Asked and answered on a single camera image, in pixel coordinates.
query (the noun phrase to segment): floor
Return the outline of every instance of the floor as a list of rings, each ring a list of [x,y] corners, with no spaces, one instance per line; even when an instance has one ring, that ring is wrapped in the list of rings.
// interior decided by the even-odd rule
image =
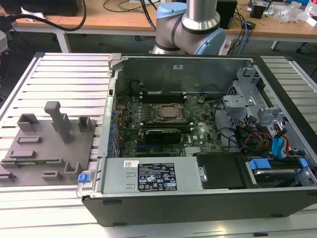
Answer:
[[[16,82],[23,74],[35,52],[60,52],[58,42],[53,40],[50,33],[18,33],[13,32],[12,41],[8,43],[12,50],[9,69],[6,77],[0,81],[0,93],[5,99],[11,93]],[[154,46],[154,37],[142,36],[135,41],[134,36],[113,35],[81,35],[69,34],[69,42],[74,53],[130,53],[147,54]],[[301,53],[295,50],[301,43],[282,42],[277,51],[270,49],[272,42],[250,41],[242,55],[253,56],[291,56],[309,75],[317,67],[317,45],[303,47]]]

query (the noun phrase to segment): table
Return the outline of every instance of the table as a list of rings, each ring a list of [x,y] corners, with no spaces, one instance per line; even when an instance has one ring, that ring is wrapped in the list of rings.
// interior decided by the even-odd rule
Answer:
[[[154,36],[155,31],[147,22],[143,13],[125,12],[116,13],[110,12],[103,8],[105,0],[86,0],[87,4],[87,20],[84,26],[75,32],[79,34],[105,34],[105,35],[140,35],[140,36]],[[117,4],[122,0],[111,0],[107,7],[114,10],[119,10]],[[238,9],[248,0],[238,0]],[[136,3],[124,3],[124,7],[133,8],[139,6]],[[148,6],[148,11],[156,24],[156,11],[152,6]],[[243,9],[240,13],[247,18],[250,16],[249,12]],[[75,17],[66,16],[48,16],[48,20],[65,27],[77,26],[83,15],[83,9],[79,11]],[[247,20],[256,24],[252,33],[251,40],[268,40],[276,41],[273,49],[280,41],[291,42],[317,42],[317,28],[313,28],[306,22],[299,23],[278,23],[274,16],[263,16],[262,19],[248,18]],[[19,19],[15,26],[17,31],[29,32],[51,32],[57,35],[57,39],[63,53],[71,52],[67,35],[64,31],[50,27],[40,22],[28,22],[25,19]],[[231,42],[240,33],[241,26],[237,20],[233,20],[230,29],[226,30],[226,41]]]

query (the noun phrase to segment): power supply label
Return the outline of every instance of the power supply label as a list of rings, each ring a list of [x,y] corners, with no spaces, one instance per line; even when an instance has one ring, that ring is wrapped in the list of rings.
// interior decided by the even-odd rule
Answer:
[[[138,164],[138,190],[140,192],[177,190],[174,163]]]

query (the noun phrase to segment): blue cable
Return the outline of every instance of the blue cable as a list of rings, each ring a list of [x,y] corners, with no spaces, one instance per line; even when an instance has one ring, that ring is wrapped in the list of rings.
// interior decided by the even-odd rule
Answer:
[[[246,45],[246,43],[247,43],[247,40],[248,40],[248,27],[247,27],[247,23],[246,23],[246,21],[245,21],[244,19],[242,19],[242,20],[243,20],[243,23],[244,23],[244,26],[245,26],[245,29],[246,29],[246,34],[244,35],[243,44],[242,44],[242,46],[241,46],[241,48],[240,48],[240,51],[239,51],[238,55],[240,55],[240,54],[242,53],[242,51],[243,51],[243,49],[244,49],[244,47],[245,47],[245,45]]]

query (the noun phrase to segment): motherboard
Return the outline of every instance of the motherboard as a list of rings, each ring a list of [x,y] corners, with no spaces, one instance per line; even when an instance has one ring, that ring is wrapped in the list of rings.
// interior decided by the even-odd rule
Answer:
[[[118,94],[115,126],[119,157],[192,156],[223,151],[212,121],[212,101],[201,102],[199,94],[181,96],[183,101],[171,98],[156,103],[162,100]]]

